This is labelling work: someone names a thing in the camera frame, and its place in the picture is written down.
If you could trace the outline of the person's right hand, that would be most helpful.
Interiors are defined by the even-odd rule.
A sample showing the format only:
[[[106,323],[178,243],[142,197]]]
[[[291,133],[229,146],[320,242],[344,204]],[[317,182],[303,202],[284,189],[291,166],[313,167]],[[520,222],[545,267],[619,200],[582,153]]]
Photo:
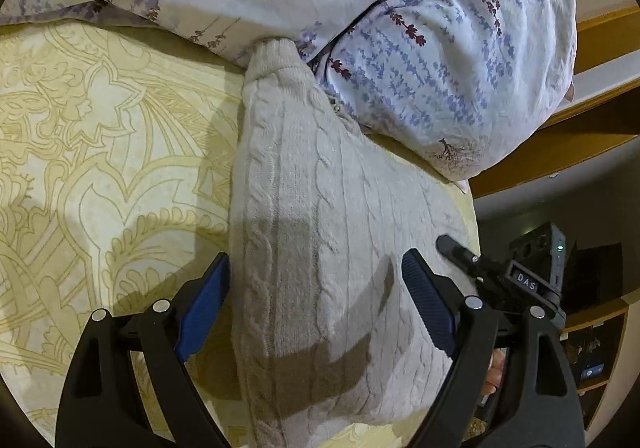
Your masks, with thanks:
[[[503,378],[504,365],[506,364],[506,355],[502,350],[494,350],[491,355],[489,368],[486,379],[482,388],[483,396],[495,394],[501,385]]]

